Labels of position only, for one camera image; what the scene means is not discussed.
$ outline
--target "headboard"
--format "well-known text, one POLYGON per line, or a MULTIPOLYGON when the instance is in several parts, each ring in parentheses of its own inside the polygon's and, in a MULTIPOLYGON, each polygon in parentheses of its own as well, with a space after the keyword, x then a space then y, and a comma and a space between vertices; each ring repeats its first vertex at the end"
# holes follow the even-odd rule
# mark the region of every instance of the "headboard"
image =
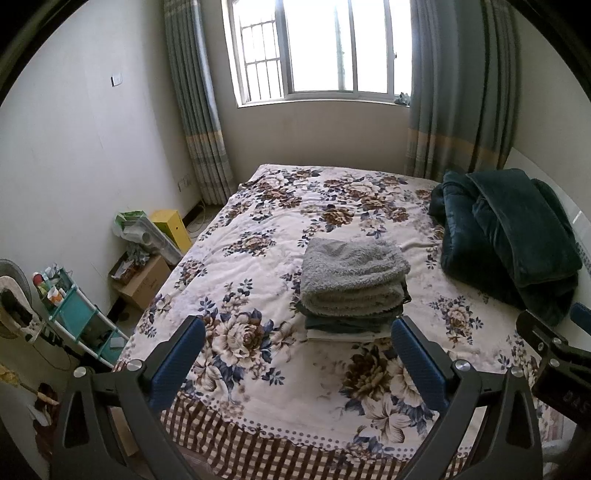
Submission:
MULTIPOLYGON (((573 225, 577 248, 583 261, 583 268, 579 271, 579 286, 574 293, 573 301, 579 301, 583 305, 591 307, 591 255, 589 254, 591 252, 591 222, 567 193, 519 150, 511 149, 504 168, 520 168, 530 178, 546 182, 556 192, 573 225)), ((560 323, 556 330, 569 339, 572 346, 591 350, 591 335, 571 322, 568 317, 560 323)))

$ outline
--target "bed sheet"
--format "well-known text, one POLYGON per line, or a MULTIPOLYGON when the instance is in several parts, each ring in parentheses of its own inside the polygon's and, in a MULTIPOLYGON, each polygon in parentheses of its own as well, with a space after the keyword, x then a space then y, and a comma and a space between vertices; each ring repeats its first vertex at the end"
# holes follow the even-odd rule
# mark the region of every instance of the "bed sheet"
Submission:
MULTIPOLYGON (((225 478, 393 478, 437 413, 423 403, 389 339, 307 340, 294 308, 313 236, 396 242, 411 264, 405 305, 452 359, 533 382, 517 310, 445 276, 443 228, 427 214, 436 182, 336 167, 263 165, 173 271, 120 358, 145 359, 187 315, 206 346, 162 420, 173 439, 225 478)), ((561 417, 535 400, 543 441, 561 417)), ((461 468, 478 409, 449 473, 461 468)))

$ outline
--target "gray curtain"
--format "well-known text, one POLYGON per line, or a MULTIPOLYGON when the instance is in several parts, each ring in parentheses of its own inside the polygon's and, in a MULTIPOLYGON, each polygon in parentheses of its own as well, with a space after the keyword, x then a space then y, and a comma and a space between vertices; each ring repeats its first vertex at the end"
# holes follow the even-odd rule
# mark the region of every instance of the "gray curtain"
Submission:
POLYGON ((164 3, 168 57, 197 184, 208 205, 236 192, 213 96, 199 0, 164 3))
POLYGON ((413 92, 405 172, 502 168, 518 96, 515 19, 506 0, 411 0, 413 92))

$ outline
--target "window sill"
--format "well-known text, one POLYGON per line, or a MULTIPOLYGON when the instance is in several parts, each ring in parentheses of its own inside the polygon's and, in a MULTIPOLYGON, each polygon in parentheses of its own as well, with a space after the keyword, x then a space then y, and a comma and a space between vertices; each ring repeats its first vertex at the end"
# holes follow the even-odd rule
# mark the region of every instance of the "window sill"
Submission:
POLYGON ((297 99, 276 99, 276 100, 265 100, 262 102, 248 102, 238 104, 238 108, 252 107, 252 106, 263 106, 263 105, 276 105, 278 103, 294 103, 294 102, 363 102, 363 103, 381 103, 382 105, 401 106, 409 108, 409 105, 402 105, 400 103, 389 102, 385 100, 370 100, 364 98, 297 98, 297 99))

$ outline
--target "fluffy gray towel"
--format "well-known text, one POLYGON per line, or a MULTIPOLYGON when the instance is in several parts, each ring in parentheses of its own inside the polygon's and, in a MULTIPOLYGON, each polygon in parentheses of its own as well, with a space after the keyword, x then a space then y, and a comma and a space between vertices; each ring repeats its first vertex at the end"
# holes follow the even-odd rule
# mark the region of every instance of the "fluffy gray towel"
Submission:
POLYGON ((312 312, 360 316, 390 310, 404 299, 410 265, 385 241, 310 240, 302 263, 300 299, 312 312))

